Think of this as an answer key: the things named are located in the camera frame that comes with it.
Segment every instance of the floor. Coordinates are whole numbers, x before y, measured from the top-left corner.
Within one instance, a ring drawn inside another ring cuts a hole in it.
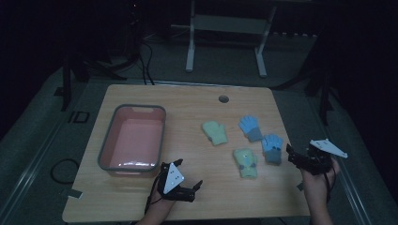
[[[198,35],[195,65],[185,71],[187,30],[173,28],[173,38],[147,34],[141,53],[148,64],[134,64],[117,71],[125,81],[115,81],[90,69],[88,83],[72,81],[72,102],[61,112],[62,98],[54,95],[62,86],[62,69],[48,78],[21,118],[1,141],[1,224],[65,224],[62,212],[77,167],[106,88],[112,83],[144,84],[143,66],[149,65],[155,84],[206,84],[272,87],[294,78],[315,37],[272,35],[264,58],[268,77],[258,76],[254,42],[203,32]],[[115,57],[121,62],[123,57]],[[333,111],[324,126],[317,114],[319,95],[306,97],[308,80],[285,90],[273,91],[291,143],[305,149],[310,139],[329,138],[349,158],[340,160],[343,172],[333,190],[329,210],[336,224],[396,224],[398,208],[383,184],[361,136],[349,115],[330,97]],[[89,114],[86,123],[74,123],[72,113]],[[213,221],[170,221],[166,224],[307,224],[307,217],[251,218]],[[127,224],[127,221],[82,224]]]

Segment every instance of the cloth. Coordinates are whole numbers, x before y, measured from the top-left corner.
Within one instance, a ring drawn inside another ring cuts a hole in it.
[[[239,126],[251,143],[258,142],[263,139],[257,118],[251,115],[243,116],[240,118]]]
[[[236,149],[234,150],[234,158],[242,178],[257,177],[257,157],[253,154],[252,149]]]
[[[207,121],[202,125],[202,129],[213,145],[228,143],[224,125],[220,125],[216,121]]]
[[[263,145],[264,155],[266,157],[266,161],[274,164],[281,164],[281,155],[282,155],[282,144],[283,139],[275,134],[268,134],[261,141]]]

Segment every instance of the wooden table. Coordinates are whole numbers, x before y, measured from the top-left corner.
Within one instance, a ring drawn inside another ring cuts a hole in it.
[[[227,96],[227,103],[219,102]],[[203,185],[194,202],[177,202],[169,220],[213,218],[266,218],[308,216],[302,192],[296,185],[301,175],[287,161],[289,143],[274,97],[267,88],[171,85],[111,85],[102,106],[73,189],[81,199],[69,197],[64,210],[66,222],[139,220],[153,178],[112,177],[103,171],[97,158],[115,108],[124,103],[161,105],[166,123],[161,161],[183,158],[178,167],[185,176],[181,184]],[[283,163],[265,162],[260,142],[251,143],[238,126],[240,117],[258,118],[263,134],[275,133],[284,139]],[[209,120],[225,125],[228,143],[213,146],[201,129]],[[249,147],[258,157],[258,177],[240,178],[233,150]]]

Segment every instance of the cable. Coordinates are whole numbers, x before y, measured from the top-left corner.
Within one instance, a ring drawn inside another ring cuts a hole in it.
[[[278,217],[278,220],[279,220],[282,224],[287,225],[287,223],[285,223],[281,217]]]
[[[321,162],[321,159],[320,159],[318,156],[315,156],[315,158],[316,158],[316,160],[318,160],[318,162]],[[334,179],[333,179],[333,186],[332,186],[332,187],[330,186],[330,181],[329,181],[329,179],[328,179],[327,173],[326,173],[326,172],[323,172],[323,175],[324,175],[325,180],[326,180],[326,189],[327,189],[326,202],[327,202],[327,203],[328,203],[329,200],[330,200],[330,193],[331,193],[331,191],[333,190],[334,184],[336,183],[336,176],[337,176],[336,171],[334,170],[334,167],[331,166],[331,168],[333,169],[333,173],[334,173]]]
[[[79,165],[79,163],[76,161],[76,160],[74,160],[74,159],[72,159],[72,158],[65,158],[65,159],[62,159],[62,160],[60,160],[60,161],[58,161],[57,163],[55,163],[53,166],[52,166],[52,168],[51,168],[51,171],[50,171],[50,176],[51,176],[51,178],[56,182],[56,183],[58,183],[58,184],[61,184],[61,185],[70,185],[70,184],[73,184],[73,181],[74,180],[72,180],[72,181],[61,181],[61,180],[59,180],[58,178],[56,178],[55,177],[55,174],[54,174],[54,171],[55,171],[55,168],[57,167],[57,166],[59,166],[61,163],[63,163],[63,162],[72,162],[75,166],[76,166],[76,169],[79,169],[79,167],[80,167],[80,165]]]
[[[132,65],[130,65],[130,66],[128,66],[128,67],[126,67],[125,69],[123,69],[123,70],[121,70],[121,71],[118,71],[117,73],[124,73],[124,72],[126,72],[127,70],[129,70],[129,69],[131,69],[132,67],[134,67],[135,66],[135,63],[133,63]]]
[[[149,64],[150,64],[150,61],[152,59],[152,52],[153,51],[152,51],[152,48],[148,44],[143,42],[143,45],[147,46],[147,48],[150,50],[150,55],[149,55],[149,58],[148,58],[148,61],[147,61],[146,65],[145,65],[143,56],[141,54],[139,55],[139,59],[141,61],[141,64],[143,65],[142,71],[143,71],[144,84],[146,85],[146,77],[147,77],[150,80],[150,82],[152,83],[152,85],[155,85],[155,83],[153,82],[153,80],[152,80],[152,78],[151,78],[151,76],[149,74]]]
[[[179,36],[184,35],[185,33],[188,33],[189,31],[190,31],[190,28],[187,28],[179,33],[176,33],[175,35],[171,35],[170,38],[177,38]],[[164,37],[158,37],[157,33],[152,33],[150,35],[147,35],[146,37],[143,38],[143,40],[149,41],[149,42],[155,42],[155,43],[163,43],[165,41]]]
[[[162,198],[160,198],[160,199],[158,199],[158,200],[156,200],[156,201],[154,201],[154,202],[151,202],[151,200],[152,200],[152,193],[153,193],[153,191],[154,191],[154,189],[155,189],[155,186],[158,184],[159,178],[160,178],[161,175],[163,175],[164,173],[165,173],[165,172],[160,172],[160,173],[155,177],[155,180],[153,181],[152,189],[150,189],[149,196],[148,196],[147,199],[146,199],[146,205],[145,205],[144,214],[146,214],[146,211],[148,211],[148,208],[149,208],[149,206],[150,206],[151,204],[157,203],[158,201],[160,201],[160,200],[162,199]]]

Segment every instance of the human hand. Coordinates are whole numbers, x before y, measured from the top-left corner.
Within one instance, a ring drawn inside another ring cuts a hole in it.
[[[329,185],[333,187],[336,175],[340,172],[339,163],[332,158],[332,168],[326,173]],[[301,175],[304,186],[304,196],[307,200],[308,208],[312,216],[313,225],[316,224],[332,224],[327,208],[328,184],[324,174],[312,175],[303,169]]]
[[[158,192],[158,182],[151,194],[151,200],[148,210],[144,217],[136,223],[136,225],[159,225],[170,214],[176,201],[164,200]]]

